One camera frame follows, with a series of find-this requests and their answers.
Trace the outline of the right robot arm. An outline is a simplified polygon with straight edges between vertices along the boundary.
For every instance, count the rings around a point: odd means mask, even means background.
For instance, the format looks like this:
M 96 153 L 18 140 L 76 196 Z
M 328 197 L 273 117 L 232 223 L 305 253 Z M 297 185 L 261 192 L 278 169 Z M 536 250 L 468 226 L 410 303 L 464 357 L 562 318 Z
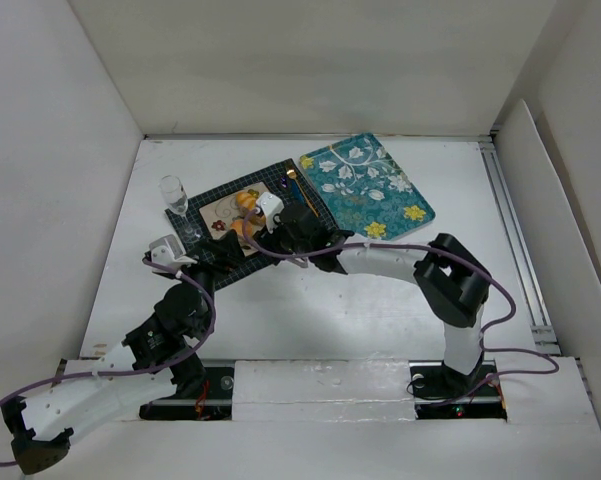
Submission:
M 361 235 L 326 227 L 303 204 L 285 207 L 275 200 L 261 209 L 266 229 L 257 243 L 267 250 L 314 252 L 309 261 L 323 272 L 376 275 L 418 286 L 444 330 L 441 369 L 428 379 L 429 386 L 443 398 L 474 386 L 484 359 L 480 329 L 489 283 L 478 274 L 483 266 L 454 236 L 439 234 L 425 249 L 407 250 L 388 242 L 367 247 Z

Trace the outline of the round orange bread roll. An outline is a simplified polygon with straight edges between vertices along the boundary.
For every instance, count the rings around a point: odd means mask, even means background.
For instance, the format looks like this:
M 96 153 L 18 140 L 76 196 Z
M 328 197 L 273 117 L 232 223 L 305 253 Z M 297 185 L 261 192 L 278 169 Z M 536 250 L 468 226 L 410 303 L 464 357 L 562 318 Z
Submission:
M 247 238 L 253 237 L 253 233 L 254 233 L 253 224 L 246 219 L 238 218 L 238 219 L 234 220 L 231 223 L 230 228 L 233 231 L 235 231 L 237 233 L 238 237 L 243 241 L 245 241 Z

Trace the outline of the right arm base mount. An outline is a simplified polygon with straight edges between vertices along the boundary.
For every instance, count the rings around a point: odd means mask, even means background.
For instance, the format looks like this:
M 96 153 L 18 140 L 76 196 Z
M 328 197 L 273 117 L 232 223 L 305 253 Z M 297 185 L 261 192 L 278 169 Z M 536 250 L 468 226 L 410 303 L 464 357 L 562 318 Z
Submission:
M 425 420 L 506 420 L 499 386 L 487 379 L 497 372 L 487 360 L 468 378 L 457 376 L 441 361 L 409 363 L 406 392 L 414 400 L 415 418 Z

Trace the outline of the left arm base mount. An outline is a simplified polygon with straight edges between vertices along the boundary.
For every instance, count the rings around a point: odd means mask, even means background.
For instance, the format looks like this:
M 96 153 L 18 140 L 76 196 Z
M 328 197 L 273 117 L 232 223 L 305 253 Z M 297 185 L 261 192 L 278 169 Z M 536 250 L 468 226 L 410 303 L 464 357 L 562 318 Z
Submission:
M 176 393 L 139 409 L 146 421 L 224 421 L 232 418 L 235 363 L 210 361 L 204 364 L 205 380 L 192 393 Z

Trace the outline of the metal tongs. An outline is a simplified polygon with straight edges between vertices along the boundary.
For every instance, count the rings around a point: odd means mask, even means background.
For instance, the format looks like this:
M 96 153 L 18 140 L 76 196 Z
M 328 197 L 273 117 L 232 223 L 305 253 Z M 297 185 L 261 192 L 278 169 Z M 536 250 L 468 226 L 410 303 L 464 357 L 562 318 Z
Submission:
M 293 258 L 289 254 L 281 254 L 281 253 L 269 251 L 266 248 L 259 245 L 256 242 L 256 240 L 253 238 L 248 224 L 249 224 L 249 222 L 247 220 L 244 220 L 242 223 L 242 237 L 256 251 L 273 259 L 276 263 L 279 263 L 281 261 L 286 261 L 286 262 L 289 262 L 289 263 L 291 263 L 299 268 L 302 268 L 302 269 L 306 269 L 309 266 L 309 262 L 306 258 L 296 259 L 296 258 Z

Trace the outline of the striped orange bread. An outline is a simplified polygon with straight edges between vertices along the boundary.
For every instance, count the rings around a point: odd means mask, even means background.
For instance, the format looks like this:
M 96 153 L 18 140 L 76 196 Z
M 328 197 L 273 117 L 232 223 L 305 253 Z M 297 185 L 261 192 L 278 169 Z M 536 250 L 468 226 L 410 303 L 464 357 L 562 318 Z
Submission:
M 237 208 L 243 214 L 254 210 L 257 207 L 258 196 L 254 196 L 250 191 L 239 191 L 235 194 Z

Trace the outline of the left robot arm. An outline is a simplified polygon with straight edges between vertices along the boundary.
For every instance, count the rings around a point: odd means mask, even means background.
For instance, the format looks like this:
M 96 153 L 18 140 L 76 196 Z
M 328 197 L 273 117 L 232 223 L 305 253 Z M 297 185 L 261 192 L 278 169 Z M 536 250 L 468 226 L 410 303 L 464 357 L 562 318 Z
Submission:
M 87 371 L 1 406 L 23 474 L 56 465 L 72 445 L 122 414 L 155 400 L 192 398 L 205 391 L 207 374 L 196 351 L 214 330 L 216 282 L 238 267 L 244 254 L 235 231 L 198 246 L 211 260 L 186 254 L 173 235 L 151 243 L 144 264 L 175 282 L 151 315 Z

